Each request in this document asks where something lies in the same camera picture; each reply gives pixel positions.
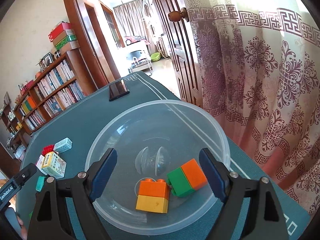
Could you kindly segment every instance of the smartphone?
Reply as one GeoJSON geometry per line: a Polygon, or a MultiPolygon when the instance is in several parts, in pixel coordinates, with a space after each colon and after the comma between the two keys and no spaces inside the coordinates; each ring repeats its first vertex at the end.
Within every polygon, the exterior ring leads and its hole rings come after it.
{"type": "Polygon", "coordinates": [[[120,80],[109,86],[109,101],[113,101],[127,94],[129,94],[129,89],[124,80],[120,80]]]}

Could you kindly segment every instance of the green block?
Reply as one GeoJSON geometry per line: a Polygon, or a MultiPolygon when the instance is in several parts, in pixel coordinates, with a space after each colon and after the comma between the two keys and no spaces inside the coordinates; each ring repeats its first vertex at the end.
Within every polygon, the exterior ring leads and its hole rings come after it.
{"type": "Polygon", "coordinates": [[[173,187],[171,190],[173,195],[178,197],[186,197],[195,191],[191,187],[187,177],[184,175],[181,167],[169,172],[167,176],[167,184],[173,187]]]}
{"type": "Polygon", "coordinates": [[[39,176],[38,178],[38,181],[37,181],[37,185],[36,185],[36,191],[41,191],[43,185],[44,185],[44,180],[45,180],[45,177],[43,176],[39,176]]]}

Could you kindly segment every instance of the blue gripper pad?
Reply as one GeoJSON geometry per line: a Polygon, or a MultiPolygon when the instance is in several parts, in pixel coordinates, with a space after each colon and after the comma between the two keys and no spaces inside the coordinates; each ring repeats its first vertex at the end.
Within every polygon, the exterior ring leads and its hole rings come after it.
{"type": "Polygon", "coordinates": [[[112,149],[108,157],[104,161],[100,160],[103,161],[103,163],[99,168],[98,172],[96,173],[96,176],[92,180],[92,190],[89,195],[89,198],[92,202],[95,201],[97,198],[101,197],[107,185],[107,182],[110,179],[111,173],[113,172],[113,169],[116,166],[117,159],[117,152],[115,149],[112,149]]]}
{"type": "Polygon", "coordinates": [[[211,158],[214,157],[208,148],[204,148],[199,152],[199,163],[207,177],[210,188],[215,197],[219,198],[224,203],[228,197],[225,192],[225,189],[228,186],[228,177],[226,174],[223,174],[223,176],[220,175],[216,166],[212,163],[211,158]]]}

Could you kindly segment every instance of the wooden bookshelf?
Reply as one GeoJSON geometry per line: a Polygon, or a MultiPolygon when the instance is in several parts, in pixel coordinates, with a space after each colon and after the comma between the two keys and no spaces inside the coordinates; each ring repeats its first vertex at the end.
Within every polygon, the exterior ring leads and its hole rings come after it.
{"type": "Polygon", "coordinates": [[[96,86],[94,85],[94,82],[90,76],[90,73],[88,72],[88,69],[83,61],[83,58],[81,56],[81,53],[79,49],[73,49],[70,51],[67,51],[63,55],[61,55],[57,60],[55,60],[53,63],[51,63],[42,73],[41,75],[34,81],[32,86],[23,94],[21,99],[19,100],[18,104],[14,108],[14,114],[16,115],[17,121],[19,121],[25,131],[28,134],[31,134],[37,130],[39,130],[42,126],[44,126],[47,122],[49,122],[51,119],[56,117],[58,114],[62,113],[59,112],[56,115],[53,115],[52,117],[49,116],[48,112],[44,109],[43,104],[51,97],[56,95],[60,90],[63,88],[66,88],[71,83],[77,81],[80,85],[82,92],[85,96],[90,95],[94,91],[96,91],[96,86]],[[53,91],[50,95],[45,97],[44,99],[39,98],[39,96],[36,94],[35,87],[39,84],[39,82],[48,74],[50,73],[54,68],[56,68],[63,60],[66,60],[69,64],[70,69],[74,73],[74,77],[68,80],[67,82],[63,83],[60,87],[58,87],[55,91],[53,91]],[[19,108],[21,107],[21,104],[25,100],[27,96],[30,96],[34,103],[36,104],[36,107],[33,108],[25,117],[23,117],[19,111],[19,108]],[[28,125],[25,123],[25,120],[32,114],[34,111],[38,110],[42,116],[45,119],[45,122],[38,127],[36,127],[34,130],[30,130],[28,125]]]}
{"type": "Polygon", "coordinates": [[[10,142],[10,147],[13,151],[15,151],[18,146],[22,143],[26,148],[28,147],[28,144],[23,138],[24,129],[17,129],[18,125],[18,119],[17,117],[14,117],[12,120],[9,119],[8,114],[10,111],[13,111],[9,104],[4,106],[3,112],[1,114],[1,120],[3,121],[4,125],[6,126],[7,130],[9,130],[10,133],[15,134],[10,142]]]}

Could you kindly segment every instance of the small green box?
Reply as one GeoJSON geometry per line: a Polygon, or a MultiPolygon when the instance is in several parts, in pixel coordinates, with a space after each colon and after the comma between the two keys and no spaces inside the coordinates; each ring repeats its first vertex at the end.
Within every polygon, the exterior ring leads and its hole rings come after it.
{"type": "Polygon", "coordinates": [[[75,41],[77,39],[77,37],[75,35],[67,35],[65,36],[65,38],[60,41],[57,45],[56,45],[56,49],[59,50],[61,49],[64,45],[66,45],[69,41],[75,41]]]}
{"type": "Polygon", "coordinates": [[[184,175],[181,167],[169,172],[167,176],[167,184],[173,187],[171,190],[173,195],[178,197],[186,197],[195,191],[191,187],[187,177],[184,175]]]}

